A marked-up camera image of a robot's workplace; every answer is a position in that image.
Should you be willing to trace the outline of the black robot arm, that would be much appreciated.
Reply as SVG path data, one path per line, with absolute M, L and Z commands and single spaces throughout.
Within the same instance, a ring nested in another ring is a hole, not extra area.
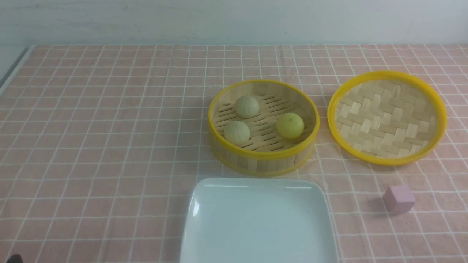
M 20 254 L 14 254 L 5 263 L 24 263 Z

